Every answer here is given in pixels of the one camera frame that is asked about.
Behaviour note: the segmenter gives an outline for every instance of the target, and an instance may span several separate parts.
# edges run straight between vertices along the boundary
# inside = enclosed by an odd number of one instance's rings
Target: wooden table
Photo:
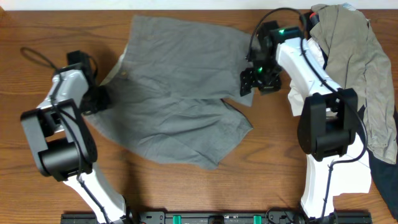
[[[82,50],[99,63],[102,80],[126,46],[135,14],[209,22],[251,32],[267,11],[58,11],[6,12],[0,17],[0,222],[59,223],[64,212],[90,212],[65,184],[42,177],[33,161],[19,122],[23,111],[35,108],[50,90],[53,71],[23,59],[22,46],[32,47],[58,66],[65,55]],[[397,11],[364,11],[392,61],[398,86]],[[297,16],[279,13],[282,26],[298,24]],[[303,194],[306,160],[296,137],[298,118],[283,89],[254,96],[253,107],[233,104],[252,122],[242,143],[217,170],[191,165],[161,165],[147,161],[100,136],[90,127],[99,152],[99,166],[116,190],[139,210],[266,211],[296,208]],[[374,184],[368,194],[342,195],[335,207],[363,209],[375,223],[394,223]]]

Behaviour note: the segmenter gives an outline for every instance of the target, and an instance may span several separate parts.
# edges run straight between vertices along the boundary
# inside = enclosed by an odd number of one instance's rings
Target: green tape
[[[262,218],[260,215],[253,216],[253,224],[261,224]]]
[[[181,224],[181,215],[173,216],[173,224]]]

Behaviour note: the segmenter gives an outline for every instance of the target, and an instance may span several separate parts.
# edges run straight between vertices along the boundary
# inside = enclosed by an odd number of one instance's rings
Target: folded cloth
[[[125,53],[104,80],[112,106],[86,118],[152,161],[215,169],[252,130],[221,100],[251,106],[253,94],[239,95],[249,39],[229,27],[136,16]]]
[[[320,22],[312,38],[328,57],[327,74],[342,88],[354,88],[358,109],[365,106],[368,148],[374,156],[396,163],[397,130],[394,125],[394,87],[391,62],[383,52],[362,12],[344,5],[316,5]]]

